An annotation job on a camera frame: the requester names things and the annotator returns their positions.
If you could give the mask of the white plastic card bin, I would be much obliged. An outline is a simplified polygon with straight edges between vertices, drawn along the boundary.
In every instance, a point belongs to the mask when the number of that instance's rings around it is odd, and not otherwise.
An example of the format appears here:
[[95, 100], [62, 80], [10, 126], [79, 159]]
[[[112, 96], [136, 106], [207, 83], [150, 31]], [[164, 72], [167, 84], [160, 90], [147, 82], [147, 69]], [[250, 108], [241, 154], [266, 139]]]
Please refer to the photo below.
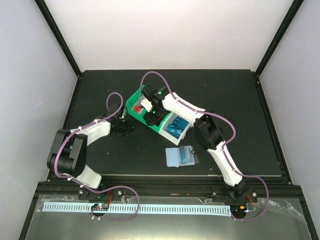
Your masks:
[[186, 119], [171, 112], [161, 122], [158, 133], [178, 146], [180, 141], [185, 138], [186, 133], [191, 126], [192, 125]]

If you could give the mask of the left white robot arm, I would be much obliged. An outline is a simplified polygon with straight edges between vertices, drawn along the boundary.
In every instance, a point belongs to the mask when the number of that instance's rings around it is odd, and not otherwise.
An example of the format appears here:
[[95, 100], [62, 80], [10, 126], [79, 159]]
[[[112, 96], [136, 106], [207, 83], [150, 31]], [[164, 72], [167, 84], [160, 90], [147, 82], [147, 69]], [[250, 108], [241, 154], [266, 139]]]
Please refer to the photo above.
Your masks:
[[77, 180], [89, 187], [89, 193], [97, 200], [108, 192], [102, 184], [102, 176], [87, 165], [87, 147], [108, 135], [126, 136], [135, 129], [128, 115], [114, 115], [109, 119], [95, 119], [87, 127], [56, 132], [48, 158], [47, 167], [60, 177]]

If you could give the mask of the clear sleeve card holder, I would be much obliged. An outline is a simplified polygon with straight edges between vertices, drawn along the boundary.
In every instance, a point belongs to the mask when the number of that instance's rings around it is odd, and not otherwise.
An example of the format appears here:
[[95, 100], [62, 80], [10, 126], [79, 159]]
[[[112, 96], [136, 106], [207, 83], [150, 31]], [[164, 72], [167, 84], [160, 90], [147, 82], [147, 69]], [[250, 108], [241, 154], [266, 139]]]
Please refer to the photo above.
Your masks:
[[164, 149], [164, 165], [166, 168], [194, 166], [198, 163], [198, 152], [191, 145]]

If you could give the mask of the blue credit card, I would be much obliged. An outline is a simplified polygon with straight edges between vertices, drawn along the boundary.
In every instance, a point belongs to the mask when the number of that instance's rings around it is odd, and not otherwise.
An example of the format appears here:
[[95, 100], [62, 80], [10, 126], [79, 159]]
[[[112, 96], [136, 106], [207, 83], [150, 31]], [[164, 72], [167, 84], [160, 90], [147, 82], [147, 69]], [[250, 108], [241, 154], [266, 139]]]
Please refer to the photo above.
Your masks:
[[184, 146], [179, 149], [180, 154], [180, 164], [184, 165], [192, 165], [194, 163], [194, 157], [192, 154], [192, 148], [189, 146]]

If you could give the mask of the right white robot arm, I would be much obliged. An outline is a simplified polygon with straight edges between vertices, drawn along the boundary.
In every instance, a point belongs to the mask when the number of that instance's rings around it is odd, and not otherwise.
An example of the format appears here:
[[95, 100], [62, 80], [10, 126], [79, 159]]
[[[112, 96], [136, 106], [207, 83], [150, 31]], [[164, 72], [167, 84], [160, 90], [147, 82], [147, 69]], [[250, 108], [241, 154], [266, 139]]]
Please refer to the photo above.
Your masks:
[[248, 188], [244, 180], [244, 175], [238, 169], [227, 148], [222, 130], [216, 125], [214, 117], [230, 122], [213, 111], [196, 107], [176, 93], [167, 93], [164, 89], [148, 92], [142, 90], [139, 104], [146, 109], [143, 120], [148, 126], [161, 126], [170, 114], [181, 117], [193, 127], [193, 132], [197, 143], [205, 149], [214, 159], [222, 173], [223, 180], [228, 185], [228, 198], [234, 202], [240, 201]]

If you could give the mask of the green double compartment bin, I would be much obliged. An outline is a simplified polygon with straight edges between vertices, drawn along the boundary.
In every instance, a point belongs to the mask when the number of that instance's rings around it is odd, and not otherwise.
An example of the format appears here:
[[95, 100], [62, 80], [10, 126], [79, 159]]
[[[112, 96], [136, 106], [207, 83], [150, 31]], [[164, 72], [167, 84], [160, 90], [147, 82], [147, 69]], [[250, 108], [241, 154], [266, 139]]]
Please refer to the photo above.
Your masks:
[[142, 85], [127, 99], [127, 113], [159, 134], [165, 128], [165, 122], [176, 116], [162, 104], [168, 93], [166, 86], [156, 89], [149, 84]]

